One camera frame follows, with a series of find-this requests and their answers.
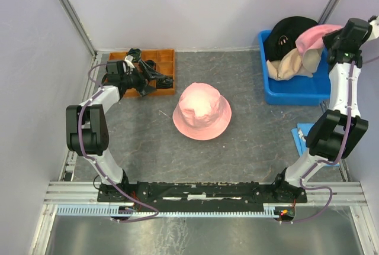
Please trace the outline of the pink bucket hat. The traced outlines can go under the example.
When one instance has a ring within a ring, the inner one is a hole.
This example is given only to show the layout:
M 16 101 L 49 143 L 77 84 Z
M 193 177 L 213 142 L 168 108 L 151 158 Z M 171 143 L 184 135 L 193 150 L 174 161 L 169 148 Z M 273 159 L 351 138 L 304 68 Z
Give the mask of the pink bucket hat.
M 341 25 L 322 24 L 316 25 L 303 32 L 296 39 L 296 48 L 300 56 L 304 56 L 310 50 L 323 50 L 323 36 L 340 30 L 341 28 Z
M 182 93 L 172 114 L 176 129 L 186 137 L 207 141 L 220 136 L 230 124 L 228 100 L 207 83 L 192 83 Z

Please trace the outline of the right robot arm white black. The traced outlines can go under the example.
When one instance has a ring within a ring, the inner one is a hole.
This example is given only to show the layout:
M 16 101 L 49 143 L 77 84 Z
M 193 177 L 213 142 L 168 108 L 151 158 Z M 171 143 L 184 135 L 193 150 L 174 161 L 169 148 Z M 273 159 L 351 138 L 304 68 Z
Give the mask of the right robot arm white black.
M 276 201 L 286 202 L 293 196 L 293 189 L 303 188 L 321 168 L 336 165 L 349 156 L 367 131 L 368 121 L 361 118 L 357 102 L 363 65 L 360 48 L 377 38 L 376 15 L 368 20 L 350 18 L 344 27 L 322 37 L 329 66 L 329 107 L 306 136 L 306 151 L 277 175 L 271 189 Z

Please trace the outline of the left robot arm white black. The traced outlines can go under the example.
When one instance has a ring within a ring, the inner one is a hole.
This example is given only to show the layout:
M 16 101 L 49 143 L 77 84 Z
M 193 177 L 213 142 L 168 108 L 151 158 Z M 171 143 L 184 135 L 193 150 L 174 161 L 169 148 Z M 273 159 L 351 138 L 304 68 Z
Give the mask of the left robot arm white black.
M 112 186 L 110 194 L 119 202 L 131 195 L 131 187 L 125 171 L 116 163 L 109 149 L 110 136 L 106 113 L 118 103 L 129 89 L 144 97 L 157 91 L 149 82 L 155 80 L 172 85 L 174 79 L 157 72 L 152 61 L 137 60 L 128 55 L 123 60 L 103 63 L 105 75 L 98 83 L 96 92 L 79 105 L 66 108 L 66 143 L 70 151 L 87 159 L 97 171 L 103 185 Z

